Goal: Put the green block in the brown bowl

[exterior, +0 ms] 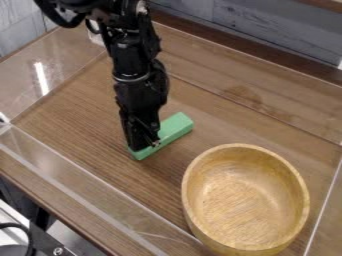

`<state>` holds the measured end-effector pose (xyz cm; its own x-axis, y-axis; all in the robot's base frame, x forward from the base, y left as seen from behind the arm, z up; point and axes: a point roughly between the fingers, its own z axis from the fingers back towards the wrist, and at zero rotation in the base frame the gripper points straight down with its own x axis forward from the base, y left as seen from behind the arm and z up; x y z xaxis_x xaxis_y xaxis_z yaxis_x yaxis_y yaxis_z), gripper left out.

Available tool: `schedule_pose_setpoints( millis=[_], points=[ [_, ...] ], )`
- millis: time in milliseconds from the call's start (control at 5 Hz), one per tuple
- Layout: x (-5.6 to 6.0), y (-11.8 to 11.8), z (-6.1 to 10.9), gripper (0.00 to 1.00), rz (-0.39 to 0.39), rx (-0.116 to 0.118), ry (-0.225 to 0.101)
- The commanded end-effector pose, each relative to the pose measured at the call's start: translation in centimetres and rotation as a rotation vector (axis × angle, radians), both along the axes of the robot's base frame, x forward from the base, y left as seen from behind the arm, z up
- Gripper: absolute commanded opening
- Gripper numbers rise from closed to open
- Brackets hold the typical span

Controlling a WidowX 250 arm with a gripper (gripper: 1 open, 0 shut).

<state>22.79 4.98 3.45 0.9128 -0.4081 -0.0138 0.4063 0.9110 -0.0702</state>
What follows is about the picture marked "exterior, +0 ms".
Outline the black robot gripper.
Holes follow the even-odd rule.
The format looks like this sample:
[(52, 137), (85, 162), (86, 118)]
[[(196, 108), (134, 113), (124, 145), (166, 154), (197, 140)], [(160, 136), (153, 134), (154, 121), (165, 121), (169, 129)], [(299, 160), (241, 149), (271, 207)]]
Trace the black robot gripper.
[(116, 103), (126, 145), (132, 151), (160, 144), (158, 110), (166, 102), (169, 79), (164, 71), (113, 75)]

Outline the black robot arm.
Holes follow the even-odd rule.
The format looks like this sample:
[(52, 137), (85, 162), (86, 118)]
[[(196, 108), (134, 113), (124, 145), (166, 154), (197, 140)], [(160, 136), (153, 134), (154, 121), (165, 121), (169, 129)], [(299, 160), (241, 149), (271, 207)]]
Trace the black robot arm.
[(114, 100), (128, 148), (140, 151), (160, 142), (158, 110), (169, 80), (157, 60), (160, 38), (145, 0), (33, 0), (62, 28), (85, 25), (97, 34), (112, 59)]

